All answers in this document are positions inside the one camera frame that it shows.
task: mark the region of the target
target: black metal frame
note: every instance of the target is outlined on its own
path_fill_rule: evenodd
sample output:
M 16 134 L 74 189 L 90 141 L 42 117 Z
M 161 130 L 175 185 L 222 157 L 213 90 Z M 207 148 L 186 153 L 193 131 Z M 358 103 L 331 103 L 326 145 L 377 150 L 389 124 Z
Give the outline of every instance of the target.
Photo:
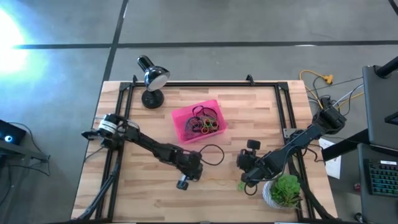
M 247 81 L 246 82 L 245 81 L 243 81 L 243 82 L 168 82 L 166 84 L 166 86 L 174 86 L 174 87 L 178 87 L 178 86 L 192 86 L 192 87 L 264 86 L 264 87 L 273 87 L 275 90 L 275 97 L 276 97 L 276 102 L 277 102 L 277 107 L 278 107 L 279 118 L 280 118 L 281 132 L 282 132 L 282 136 L 284 138 L 284 142 L 286 143 L 287 139 L 284 137 L 283 129 L 287 128 L 287 125 L 286 125 L 284 109 L 283 109 L 283 105 L 282 105 L 282 98 L 280 96 L 281 90 L 284 92 L 285 97 L 286 97 L 287 111 L 288 111 L 289 118 L 290 118 L 291 128 L 296 128 L 293 106 L 292 106 L 292 102 L 290 99 L 289 87 L 288 87 L 287 82 L 254 82 L 250 75 L 248 75 L 246 80 L 248 80 L 248 82 Z M 116 103 L 115 113 L 120 114 L 121 103 L 123 101 L 123 94 L 124 94 L 125 90 L 128 89 L 129 92 L 128 92 L 128 96 L 127 96 L 127 105 L 126 105 L 126 110 L 124 112 L 124 116 L 127 119 L 129 117 L 129 112 L 130 112 L 130 108 L 131 108 L 131 99 L 132 99 L 134 87 L 145 87 L 145 84 L 142 82 L 136 83 L 136 78 L 134 76 L 133 82 L 122 82 L 119 87 L 119 96 L 118 96 L 118 101 Z M 112 156 L 113 156 L 113 151 L 108 150 L 108 153 L 106 155 L 106 161 L 105 161 L 101 186 L 103 186 L 104 182 L 106 181 L 106 179 L 109 176 Z M 299 153 L 297 153 L 296 156 L 298 158 L 298 168 L 300 171 L 300 176 L 301 176 L 301 178 L 303 178 L 305 183 L 308 185 L 307 173 L 305 171 L 302 153 L 299 152 Z M 118 151 L 118 158 L 121 159 L 122 157 L 123 157 L 123 149 Z M 294 164 L 293 164 L 293 160 L 291 159 L 291 160 L 289 160 L 289 170 L 293 167 L 294 167 Z M 95 214 L 94 220 L 71 220 L 69 223 L 109 223 L 109 222 L 112 222 L 114 206 L 116 203 L 116 194 L 117 194 L 117 190 L 118 190 L 118 182 L 119 182 L 119 172 L 118 172 L 118 174 L 115 178 L 115 181 L 112 185 L 112 190 L 111 190 L 111 195 L 110 195 L 110 200 L 109 200 L 109 209 L 108 209 L 108 214 L 107 214 L 106 218 L 102 218 L 102 211 L 103 211 L 103 200 L 102 200 L 102 201 L 100 201 L 100 203 L 96 209 L 96 214 Z M 306 198 L 306 203 L 307 203 L 309 218 L 315 218 L 315 212 L 314 212 L 313 206 L 307 198 Z M 299 220 L 303 218 L 301 204 L 298 205 L 298 209 L 296 209 L 296 214 L 297 214 L 297 218 Z

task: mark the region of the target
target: keyboard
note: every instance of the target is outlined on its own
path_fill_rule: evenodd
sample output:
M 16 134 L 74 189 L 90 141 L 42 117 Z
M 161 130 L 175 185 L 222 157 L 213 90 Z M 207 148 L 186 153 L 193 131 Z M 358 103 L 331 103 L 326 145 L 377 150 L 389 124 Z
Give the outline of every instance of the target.
M 364 159 L 369 194 L 398 197 L 398 166 L 394 161 Z

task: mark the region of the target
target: concrete floor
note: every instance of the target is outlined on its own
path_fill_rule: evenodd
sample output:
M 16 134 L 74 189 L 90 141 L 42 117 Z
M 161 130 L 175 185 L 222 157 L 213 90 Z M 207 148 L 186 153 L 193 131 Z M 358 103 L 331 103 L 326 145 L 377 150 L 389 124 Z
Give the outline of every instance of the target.
M 110 44 L 121 5 L 122 0 L 0 2 L 0 21 L 6 21 L 0 29 L 8 29 L 0 36 L 0 119 L 32 129 L 37 144 L 51 154 L 52 173 L 30 172 L 9 223 L 69 219 L 87 146 L 80 133 L 92 124 L 109 49 L 1 47 Z M 397 40 L 397 20 L 387 0 L 130 0 L 119 43 Z M 338 83 L 360 77 L 362 66 L 384 64 L 397 52 L 398 45 L 119 49 L 109 79 L 142 77 L 135 60 L 146 54 L 168 68 L 172 80 L 242 80 L 249 73 L 257 80 L 291 80 L 310 69 L 333 74 Z M 307 85 L 313 79 L 305 76 Z M 319 94 L 338 99 L 361 82 Z M 366 128 L 363 97 L 352 102 L 347 118 L 339 137 Z M 344 220 L 360 211 L 360 198 L 351 188 L 358 179 L 358 155 L 352 152 L 343 156 L 341 180 L 330 179 Z

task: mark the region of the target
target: white cable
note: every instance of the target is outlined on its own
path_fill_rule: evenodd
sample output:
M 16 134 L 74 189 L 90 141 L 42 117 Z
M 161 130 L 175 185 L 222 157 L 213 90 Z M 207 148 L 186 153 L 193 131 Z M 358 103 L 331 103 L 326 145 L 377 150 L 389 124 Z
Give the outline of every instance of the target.
M 336 106 L 339 102 L 341 102 L 346 96 L 348 96 L 348 95 L 350 95 L 352 92 L 354 92 L 355 90 L 357 90 L 358 88 L 361 88 L 363 86 L 363 84 L 362 85 L 360 85 L 360 86 L 357 86 L 354 90 L 352 90 L 352 91 L 350 91 L 349 93 L 347 93 L 347 94 L 345 94 L 343 97 L 341 97 L 338 101 L 336 101 L 336 103 L 333 105 L 333 106 Z

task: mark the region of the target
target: yellow cable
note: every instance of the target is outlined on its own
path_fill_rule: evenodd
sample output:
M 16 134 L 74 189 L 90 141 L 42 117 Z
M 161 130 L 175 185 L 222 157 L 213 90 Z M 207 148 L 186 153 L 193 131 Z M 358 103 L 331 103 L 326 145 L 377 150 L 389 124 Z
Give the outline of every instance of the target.
M 318 74 L 318 73 L 316 73 L 316 72 L 314 72 L 314 71 L 311 71 L 311 70 L 302 70 L 302 71 L 300 72 L 300 74 L 298 75 L 298 77 L 299 77 L 300 80 L 303 80 L 303 73 L 304 73 L 304 72 L 308 72 L 308 73 L 311 73 L 311 74 L 316 75 L 316 76 L 318 76 L 318 77 L 321 77 L 321 78 L 323 78 L 325 81 L 326 81 L 326 79 L 329 78 L 329 76 L 320 75 L 320 74 Z M 323 109 L 323 106 L 322 106 L 322 104 L 321 104 L 321 101 L 318 99 L 318 97 L 313 93 L 313 91 L 312 91 L 311 89 L 309 89 L 308 86 L 306 86 L 306 85 L 304 85 L 304 86 L 305 86 L 305 88 L 313 95 L 313 97 L 315 97 L 315 99 L 318 101 L 319 107 L 320 107 L 321 109 Z
M 319 101 L 318 97 L 315 94 L 313 94 L 313 92 L 306 85 L 304 85 L 304 86 L 313 95 L 313 97 L 315 97 L 315 99 L 318 101 L 318 105 L 320 106 L 320 108 L 323 109 L 321 101 Z
M 359 96 L 361 96 L 361 95 L 363 95 L 363 92 L 362 93 L 358 93 L 357 95 L 355 95 L 355 96 L 352 96 L 351 97 L 351 100 L 353 100 L 353 99 L 355 99 L 355 98 L 357 98 L 357 97 L 359 97 Z M 343 106 L 345 103 L 347 103 L 349 101 L 349 98 L 347 99 L 347 100 L 343 100 L 341 103 L 340 103 L 340 105 L 337 107 L 337 109 L 338 108 L 341 108 L 341 106 Z
M 302 71 L 300 72 L 300 75 L 299 75 L 300 80 L 303 80 L 303 73 L 304 73 L 304 72 L 308 72 L 308 73 L 311 73 L 311 74 L 313 74 L 313 75 L 316 75 L 316 76 L 318 76 L 318 77 L 321 77 L 321 78 L 325 79 L 325 76 L 320 75 L 320 74 L 318 74 L 318 73 L 316 73 L 316 72 L 314 72 L 314 71 L 311 71 L 311 70 L 302 70 Z

